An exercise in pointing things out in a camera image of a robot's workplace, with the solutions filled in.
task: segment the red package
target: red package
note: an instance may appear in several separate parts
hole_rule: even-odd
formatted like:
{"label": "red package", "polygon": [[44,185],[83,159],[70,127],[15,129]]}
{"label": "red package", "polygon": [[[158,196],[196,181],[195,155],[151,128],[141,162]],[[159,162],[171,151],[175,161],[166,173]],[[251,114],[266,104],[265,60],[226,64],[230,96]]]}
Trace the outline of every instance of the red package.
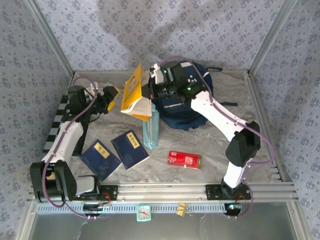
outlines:
{"label": "red package", "polygon": [[168,157],[168,164],[184,168],[200,169],[201,158],[202,157],[199,154],[170,151]]}

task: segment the small clock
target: small clock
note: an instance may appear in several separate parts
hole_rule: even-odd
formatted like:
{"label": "small clock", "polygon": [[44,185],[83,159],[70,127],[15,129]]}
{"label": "small clock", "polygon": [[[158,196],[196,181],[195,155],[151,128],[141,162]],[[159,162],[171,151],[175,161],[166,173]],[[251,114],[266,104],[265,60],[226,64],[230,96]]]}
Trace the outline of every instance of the small clock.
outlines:
{"label": "small clock", "polygon": [[140,205],[136,207],[136,220],[138,222],[146,222],[151,220],[151,206]]}

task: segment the patterned wallpaper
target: patterned wallpaper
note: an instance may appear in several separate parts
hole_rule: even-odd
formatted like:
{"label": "patterned wallpaper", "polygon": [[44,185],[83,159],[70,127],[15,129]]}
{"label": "patterned wallpaper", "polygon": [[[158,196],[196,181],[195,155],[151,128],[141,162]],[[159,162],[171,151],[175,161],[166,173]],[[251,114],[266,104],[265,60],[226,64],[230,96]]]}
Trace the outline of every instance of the patterned wallpaper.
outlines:
{"label": "patterned wallpaper", "polygon": [[320,240],[320,1],[299,0],[256,73],[284,168]]}
{"label": "patterned wallpaper", "polygon": [[69,77],[23,0],[0,9],[0,239],[10,240]]}
{"label": "patterned wallpaper", "polygon": [[166,55],[248,69],[283,0],[37,0],[73,70]]}

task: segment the robotic arm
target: robotic arm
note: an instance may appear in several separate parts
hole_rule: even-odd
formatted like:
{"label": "robotic arm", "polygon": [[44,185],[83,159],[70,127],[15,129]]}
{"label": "robotic arm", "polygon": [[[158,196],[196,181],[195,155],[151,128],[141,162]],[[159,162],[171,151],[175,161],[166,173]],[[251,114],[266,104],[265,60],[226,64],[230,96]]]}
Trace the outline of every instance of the robotic arm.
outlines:
{"label": "robotic arm", "polygon": [[34,162],[30,167],[33,192],[38,202],[47,202],[43,190],[43,173],[48,161],[45,188],[52,202],[73,201],[85,193],[90,193],[91,200],[99,198],[102,186],[97,177],[74,178],[69,163],[76,145],[81,145],[82,151],[91,115],[107,114],[114,106],[114,99],[118,94],[119,91],[115,87],[106,86],[103,88],[103,95],[97,93],[96,98],[87,100],[84,87],[75,85],[68,88],[69,103],[64,109],[59,133],[42,161]]}
{"label": "robotic arm", "polygon": [[210,94],[203,83],[188,80],[188,76],[177,61],[171,61],[161,67],[155,64],[149,69],[149,74],[149,84],[142,89],[145,97],[157,99],[175,96],[182,104],[188,105],[205,116],[225,135],[230,142],[225,151],[229,163],[221,181],[221,190],[226,198],[237,195],[237,191],[242,186],[241,179],[246,164],[257,154],[261,143],[257,135],[235,122],[246,125],[257,132],[260,131],[259,125],[255,121],[247,123],[233,115],[214,99],[211,102]]}

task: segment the gray marble tabletop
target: gray marble tabletop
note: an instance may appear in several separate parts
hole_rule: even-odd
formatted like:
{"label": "gray marble tabletop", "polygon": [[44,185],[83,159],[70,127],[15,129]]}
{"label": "gray marble tabletop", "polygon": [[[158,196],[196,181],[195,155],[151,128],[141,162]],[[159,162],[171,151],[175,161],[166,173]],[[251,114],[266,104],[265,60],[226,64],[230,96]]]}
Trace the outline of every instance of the gray marble tabletop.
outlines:
{"label": "gray marble tabletop", "polygon": [[[123,90],[124,83],[131,74],[91,72],[87,75],[95,79],[100,88],[114,85]],[[255,120],[254,108],[245,81],[218,72],[211,73],[211,76],[215,99],[219,102],[237,102],[237,107],[228,106],[227,108],[248,122]],[[134,130],[139,140],[143,142],[142,121],[120,112],[122,96],[122,94],[118,96],[116,105],[110,113],[102,114],[97,121],[89,125],[83,151],[99,139],[118,156],[111,140],[128,130]],[[160,120],[158,147],[154,150],[145,147],[150,158],[130,170],[126,170],[123,165],[120,166],[104,183],[218,183],[227,170],[228,160],[225,151],[228,144],[220,130],[210,122],[197,129],[183,131],[172,129]],[[201,169],[168,165],[169,151],[202,155]],[[263,142],[254,160],[258,162],[268,160],[266,146]],[[75,176],[92,174],[79,157],[72,157],[70,168]],[[271,171],[265,165],[253,166],[247,174],[248,182],[269,182],[271,180]]]}

